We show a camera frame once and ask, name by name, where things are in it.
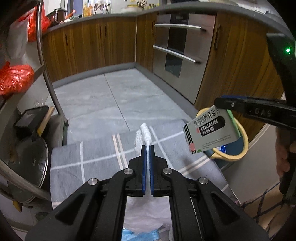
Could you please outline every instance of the black plastic tongs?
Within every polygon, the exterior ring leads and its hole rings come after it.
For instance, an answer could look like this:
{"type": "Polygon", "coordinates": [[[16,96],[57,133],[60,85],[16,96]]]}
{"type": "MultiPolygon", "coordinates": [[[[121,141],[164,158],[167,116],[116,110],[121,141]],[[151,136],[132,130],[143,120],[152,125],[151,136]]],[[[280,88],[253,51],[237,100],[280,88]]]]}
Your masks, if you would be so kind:
{"type": "MultiPolygon", "coordinates": [[[[235,110],[244,117],[282,128],[282,145],[289,150],[296,141],[296,52],[295,43],[283,34],[267,34],[269,55],[281,78],[286,101],[244,96],[222,96],[215,99],[220,109],[235,110]]],[[[296,204],[296,153],[288,155],[290,170],[281,178],[280,192],[296,204]]]]}

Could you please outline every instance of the metal screw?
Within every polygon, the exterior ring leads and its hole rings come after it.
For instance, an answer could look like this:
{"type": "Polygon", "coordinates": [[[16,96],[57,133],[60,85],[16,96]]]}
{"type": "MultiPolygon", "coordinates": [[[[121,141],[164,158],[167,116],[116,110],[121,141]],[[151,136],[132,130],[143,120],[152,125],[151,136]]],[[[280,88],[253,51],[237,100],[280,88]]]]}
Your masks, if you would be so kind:
{"type": "Polygon", "coordinates": [[[163,169],[163,173],[164,173],[164,174],[171,174],[172,172],[173,172],[173,171],[172,171],[171,168],[168,168],[168,167],[167,167],[167,168],[164,168],[164,169],[163,169]]]}
{"type": "Polygon", "coordinates": [[[88,180],[88,184],[91,185],[91,186],[94,186],[98,183],[98,179],[96,178],[91,178],[88,180]]]}
{"type": "Polygon", "coordinates": [[[200,182],[200,184],[207,184],[209,182],[209,180],[206,177],[201,177],[200,179],[198,179],[198,181],[200,182]]]}
{"type": "Polygon", "coordinates": [[[133,173],[133,169],[131,169],[131,168],[127,168],[127,169],[125,169],[123,172],[124,172],[124,174],[130,175],[130,174],[133,173]]]}

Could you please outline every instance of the white plastic bag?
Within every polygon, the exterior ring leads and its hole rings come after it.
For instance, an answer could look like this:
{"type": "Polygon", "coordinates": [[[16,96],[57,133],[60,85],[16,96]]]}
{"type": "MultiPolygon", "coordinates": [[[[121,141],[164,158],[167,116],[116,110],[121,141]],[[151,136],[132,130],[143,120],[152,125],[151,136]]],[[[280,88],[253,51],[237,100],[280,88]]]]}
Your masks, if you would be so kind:
{"type": "MultiPolygon", "coordinates": [[[[141,153],[142,145],[151,145],[151,134],[145,123],[136,133],[135,150],[138,154],[141,153]]],[[[146,178],[146,195],[128,197],[126,202],[123,226],[136,234],[151,232],[162,225],[169,229],[172,225],[168,197],[151,196],[149,170],[147,170],[146,178]]]]}
{"type": "Polygon", "coordinates": [[[28,22],[31,12],[32,10],[25,13],[10,25],[6,41],[6,50],[11,59],[21,58],[25,54],[28,42],[28,22]]]}

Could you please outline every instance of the pot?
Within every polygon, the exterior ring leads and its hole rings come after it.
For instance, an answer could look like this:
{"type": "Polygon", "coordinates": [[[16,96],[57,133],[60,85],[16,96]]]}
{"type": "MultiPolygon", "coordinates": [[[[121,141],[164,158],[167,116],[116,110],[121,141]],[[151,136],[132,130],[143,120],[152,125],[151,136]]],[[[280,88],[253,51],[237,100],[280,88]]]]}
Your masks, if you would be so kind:
{"type": "Polygon", "coordinates": [[[58,25],[61,21],[64,21],[66,19],[66,12],[66,10],[60,7],[48,14],[47,17],[51,22],[50,27],[58,25]]]}

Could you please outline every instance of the oven handle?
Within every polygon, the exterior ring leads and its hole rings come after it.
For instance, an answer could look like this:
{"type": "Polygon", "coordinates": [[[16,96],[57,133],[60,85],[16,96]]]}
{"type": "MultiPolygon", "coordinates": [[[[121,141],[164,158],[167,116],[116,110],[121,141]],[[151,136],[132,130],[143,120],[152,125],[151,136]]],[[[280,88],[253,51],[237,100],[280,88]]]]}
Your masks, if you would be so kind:
{"type": "Polygon", "coordinates": [[[163,27],[163,28],[187,28],[193,30],[204,30],[201,26],[196,25],[188,25],[188,24],[179,24],[179,23],[156,23],[154,24],[155,27],[163,27]]]}
{"type": "Polygon", "coordinates": [[[183,54],[179,54],[179,53],[177,53],[175,51],[165,49],[165,48],[162,48],[162,47],[159,47],[159,46],[156,46],[156,45],[153,45],[153,48],[157,49],[157,50],[159,50],[161,52],[164,52],[164,53],[169,53],[169,54],[174,55],[176,57],[179,57],[179,58],[181,58],[183,60],[189,61],[190,63],[195,63],[195,64],[201,64],[202,63],[201,59],[195,60],[195,59],[189,58],[189,57],[187,57],[187,56],[185,56],[183,54]]]}

